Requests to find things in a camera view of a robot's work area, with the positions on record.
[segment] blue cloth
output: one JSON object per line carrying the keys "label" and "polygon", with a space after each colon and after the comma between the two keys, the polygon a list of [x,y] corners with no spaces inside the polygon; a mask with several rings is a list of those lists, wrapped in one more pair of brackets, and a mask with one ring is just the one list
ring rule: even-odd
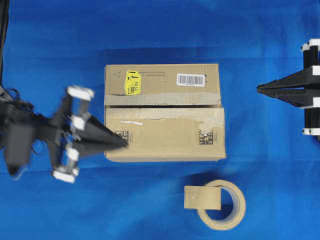
{"label": "blue cloth", "polygon": [[[320,144],[304,113],[256,93],[303,68],[300,46],[320,38],[317,0],[12,0],[3,85],[49,116],[65,87],[92,88],[104,119],[106,64],[219,63],[227,159],[80,161],[75,184],[50,176],[48,151],[13,181],[0,161],[0,239],[315,239]],[[236,228],[214,231],[184,209],[184,185],[223,179],[243,191]]]}

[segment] barcode sticker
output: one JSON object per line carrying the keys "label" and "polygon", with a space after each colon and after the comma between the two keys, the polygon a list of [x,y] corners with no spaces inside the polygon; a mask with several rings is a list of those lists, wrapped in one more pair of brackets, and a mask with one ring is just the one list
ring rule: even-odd
{"label": "barcode sticker", "polygon": [[176,84],[178,86],[204,87],[205,75],[178,73]]}

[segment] masking tape roll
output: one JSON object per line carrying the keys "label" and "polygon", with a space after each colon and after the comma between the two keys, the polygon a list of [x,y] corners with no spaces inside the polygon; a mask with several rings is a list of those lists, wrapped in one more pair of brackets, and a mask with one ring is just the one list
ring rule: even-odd
{"label": "masking tape roll", "polygon": [[229,216],[222,220],[211,219],[205,209],[197,209],[201,220],[211,229],[229,230],[237,226],[245,216],[246,200],[241,190],[232,182],[225,180],[214,180],[206,185],[206,187],[219,187],[226,190],[232,198],[233,209]]}

